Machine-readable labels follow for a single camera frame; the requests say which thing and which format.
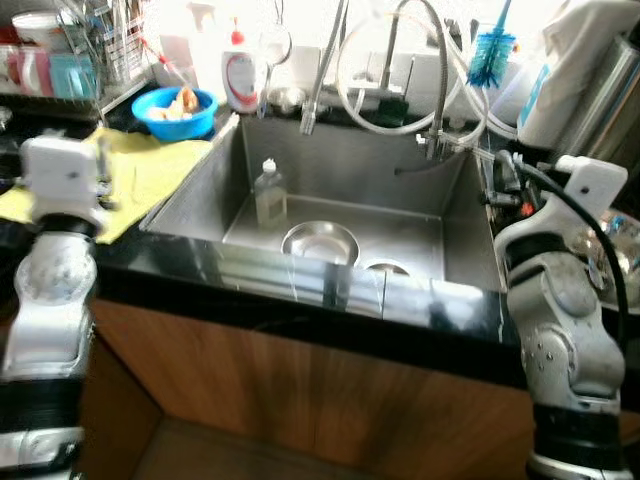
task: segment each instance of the blue brush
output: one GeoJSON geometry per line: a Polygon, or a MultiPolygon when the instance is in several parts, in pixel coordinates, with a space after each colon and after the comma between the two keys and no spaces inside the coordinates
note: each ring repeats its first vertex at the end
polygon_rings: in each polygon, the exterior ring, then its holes
{"type": "Polygon", "coordinates": [[[509,54],[513,50],[516,37],[504,33],[504,23],[511,0],[507,0],[502,8],[498,23],[491,33],[478,35],[476,54],[471,60],[467,83],[474,87],[500,87],[507,70],[509,54]]]}

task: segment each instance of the kitchen sink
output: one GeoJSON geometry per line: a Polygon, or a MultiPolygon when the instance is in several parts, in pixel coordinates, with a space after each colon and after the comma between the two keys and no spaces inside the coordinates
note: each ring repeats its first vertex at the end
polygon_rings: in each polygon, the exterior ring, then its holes
{"type": "Polygon", "coordinates": [[[460,153],[428,172],[394,175],[424,163],[411,137],[383,137],[318,124],[232,117],[211,153],[144,230],[281,252],[296,225],[333,222],[355,237],[355,268],[501,290],[487,210],[478,202],[478,162],[460,153]],[[258,227],[252,186],[273,158],[288,191],[287,223],[258,227]]]}

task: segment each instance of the yellow cloth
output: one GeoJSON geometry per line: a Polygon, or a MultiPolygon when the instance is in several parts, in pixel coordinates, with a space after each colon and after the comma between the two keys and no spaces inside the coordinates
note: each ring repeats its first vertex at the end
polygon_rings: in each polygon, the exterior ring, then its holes
{"type": "MultiPolygon", "coordinates": [[[[187,174],[211,149],[211,143],[189,140],[165,144],[140,133],[97,129],[86,141],[109,139],[109,165],[113,177],[110,199],[118,210],[108,215],[106,230],[99,243],[112,243],[127,228],[147,214],[158,202],[168,198],[187,174]]],[[[30,221],[31,193],[14,188],[0,195],[0,217],[20,223],[30,221]]]]}

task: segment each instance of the faucet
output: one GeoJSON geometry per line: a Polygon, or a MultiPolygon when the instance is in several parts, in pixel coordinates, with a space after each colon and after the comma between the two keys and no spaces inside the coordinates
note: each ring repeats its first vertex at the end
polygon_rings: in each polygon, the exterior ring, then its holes
{"type": "MultiPolygon", "coordinates": [[[[385,58],[384,69],[382,72],[382,78],[380,79],[380,84],[377,88],[378,94],[379,94],[378,96],[380,96],[381,98],[386,92],[389,92],[391,90],[390,89],[391,61],[393,59],[393,53],[394,53],[395,44],[396,44],[396,37],[398,35],[398,22],[400,20],[400,17],[398,14],[409,1],[411,0],[402,0],[398,4],[395,10],[395,16],[393,17],[393,21],[391,23],[391,31],[389,33],[389,43],[387,45],[387,54],[385,58]]],[[[429,132],[427,133],[426,138],[419,140],[419,143],[424,144],[426,147],[427,160],[431,161],[431,160],[434,160],[435,158],[438,158],[442,153],[440,133],[442,131],[444,103],[447,96],[447,84],[449,82],[449,69],[448,69],[449,67],[447,64],[447,48],[445,45],[444,30],[442,28],[442,23],[440,22],[440,18],[438,17],[438,14],[433,8],[433,6],[427,0],[420,0],[420,1],[425,6],[427,13],[431,17],[431,21],[435,26],[436,36],[438,40],[438,48],[440,51],[440,92],[438,95],[438,103],[436,104],[433,123],[431,124],[431,128],[429,129],[429,132]]],[[[300,133],[302,133],[303,135],[311,135],[313,133],[313,127],[316,122],[316,112],[318,110],[318,99],[320,98],[320,92],[322,90],[323,81],[327,75],[327,70],[329,69],[329,63],[331,62],[331,58],[335,50],[336,38],[338,36],[339,31],[341,32],[341,40],[344,40],[345,29],[346,29],[346,12],[347,12],[348,6],[349,6],[348,0],[340,0],[340,3],[338,5],[338,10],[336,11],[336,17],[334,20],[333,29],[329,37],[329,43],[327,44],[327,48],[325,49],[322,59],[320,61],[318,75],[316,76],[315,82],[313,84],[313,89],[309,97],[309,102],[306,104],[302,114],[302,123],[300,125],[300,133]]]]}

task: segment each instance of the dish rack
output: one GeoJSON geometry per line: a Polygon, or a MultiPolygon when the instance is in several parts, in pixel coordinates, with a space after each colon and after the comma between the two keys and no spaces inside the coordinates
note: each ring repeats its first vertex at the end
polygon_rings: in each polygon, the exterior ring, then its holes
{"type": "MultiPolygon", "coordinates": [[[[94,18],[108,14],[109,10],[115,11],[116,1],[109,3],[111,8],[103,9],[102,13],[96,9],[94,18]]],[[[145,14],[153,8],[155,0],[140,0],[139,3],[144,4],[144,9],[141,7],[140,13],[128,20],[125,28],[118,27],[114,22],[110,28],[105,28],[106,32],[96,32],[92,28],[84,29],[82,35],[75,35],[68,31],[68,25],[60,22],[76,62],[80,64],[80,57],[84,55],[91,59],[96,77],[94,98],[63,99],[3,93],[0,94],[0,105],[22,113],[74,120],[102,120],[106,125],[105,115],[153,78],[152,62],[142,44],[142,34],[145,14]]]]}

